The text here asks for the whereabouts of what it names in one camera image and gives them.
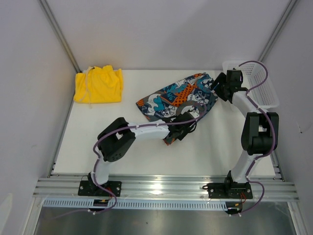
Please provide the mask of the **patterned blue orange shorts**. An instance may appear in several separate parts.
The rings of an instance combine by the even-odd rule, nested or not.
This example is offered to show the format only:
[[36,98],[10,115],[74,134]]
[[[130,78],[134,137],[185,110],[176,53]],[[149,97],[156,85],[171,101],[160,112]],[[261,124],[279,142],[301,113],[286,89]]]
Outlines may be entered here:
[[140,99],[136,106],[148,121],[172,122],[189,110],[203,117],[218,100],[211,90],[213,82],[209,74],[196,73]]

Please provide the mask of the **yellow shorts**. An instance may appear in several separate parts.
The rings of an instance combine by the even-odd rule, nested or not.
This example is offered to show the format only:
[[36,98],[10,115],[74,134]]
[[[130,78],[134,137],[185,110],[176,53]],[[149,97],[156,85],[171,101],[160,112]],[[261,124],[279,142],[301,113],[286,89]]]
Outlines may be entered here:
[[122,69],[113,66],[88,67],[75,75],[73,101],[80,104],[118,103],[124,88]]

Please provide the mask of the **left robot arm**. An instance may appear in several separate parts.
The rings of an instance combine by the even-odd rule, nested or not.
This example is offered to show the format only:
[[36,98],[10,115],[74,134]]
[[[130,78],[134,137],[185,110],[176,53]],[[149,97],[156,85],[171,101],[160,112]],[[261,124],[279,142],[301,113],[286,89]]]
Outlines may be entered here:
[[123,158],[135,141],[182,140],[196,128],[198,119],[200,115],[195,111],[144,124],[127,122],[123,117],[117,118],[98,135],[92,149],[97,160],[88,174],[89,190],[96,196],[106,191],[112,163]]

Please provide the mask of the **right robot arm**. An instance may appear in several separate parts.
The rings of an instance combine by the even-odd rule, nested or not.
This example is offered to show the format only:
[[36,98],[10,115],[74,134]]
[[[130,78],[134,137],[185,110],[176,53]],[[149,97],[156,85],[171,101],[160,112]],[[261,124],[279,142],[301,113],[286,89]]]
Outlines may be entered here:
[[211,85],[218,98],[236,106],[245,117],[241,135],[242,154],[219,186],[231,198],[248,190],[250,174],[260,159],[272,153],[278,141],[279,115],[262,109],[242,83],[243,73],[232,69],[221,72]]

